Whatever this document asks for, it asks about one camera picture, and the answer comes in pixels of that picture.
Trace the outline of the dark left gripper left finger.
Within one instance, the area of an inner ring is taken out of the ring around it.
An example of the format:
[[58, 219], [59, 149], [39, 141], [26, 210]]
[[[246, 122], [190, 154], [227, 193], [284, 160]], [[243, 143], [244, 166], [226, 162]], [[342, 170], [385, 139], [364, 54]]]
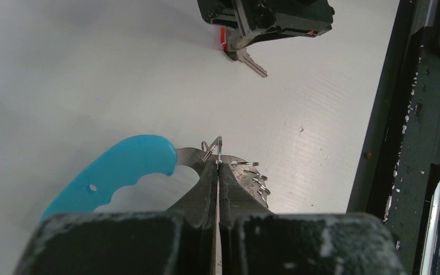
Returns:
[[165, 211], [52, 215], [15, 274], [214, 274], [218, 170]]

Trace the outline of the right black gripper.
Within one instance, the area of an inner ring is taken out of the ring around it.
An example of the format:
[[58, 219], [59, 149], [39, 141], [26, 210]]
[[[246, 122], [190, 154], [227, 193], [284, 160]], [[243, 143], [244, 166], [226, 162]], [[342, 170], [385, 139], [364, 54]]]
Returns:
[[230, 49], [252, 40], [320, 36], [332, 29], [335, 10], [328, 1], [199, 0], [202, 19], [226, 29]]

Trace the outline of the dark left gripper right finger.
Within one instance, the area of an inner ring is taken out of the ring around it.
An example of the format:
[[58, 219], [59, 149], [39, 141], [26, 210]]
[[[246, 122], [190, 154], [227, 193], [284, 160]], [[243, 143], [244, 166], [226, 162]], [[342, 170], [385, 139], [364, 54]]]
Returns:
[[219, 167], [223, 274], [405, 274], [375, 216], [274, 214]]

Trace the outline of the red tagged key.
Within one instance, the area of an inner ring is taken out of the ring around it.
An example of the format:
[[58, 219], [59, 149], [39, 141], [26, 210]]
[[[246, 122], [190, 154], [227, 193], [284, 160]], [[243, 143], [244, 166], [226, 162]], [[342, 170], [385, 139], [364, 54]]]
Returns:
[[224, 53], [224, 55], [232, 62], [238, 61], [246, 66], [248, 66], [251, 70], [256, 72], [258, 75], [260, 75], [262, 78], [267, 78], [268, 73], [267, 71], [260, 65], [258, 65], [250, 56], [250, 54], [247, 52], [247, 50], [241, 49], [238, 51], [229, 51], [228, 50], [228, 44], [227, 44], [227, 32], [224, 27], [221, 27], [220, 29], [220, 46], [219, 49]]

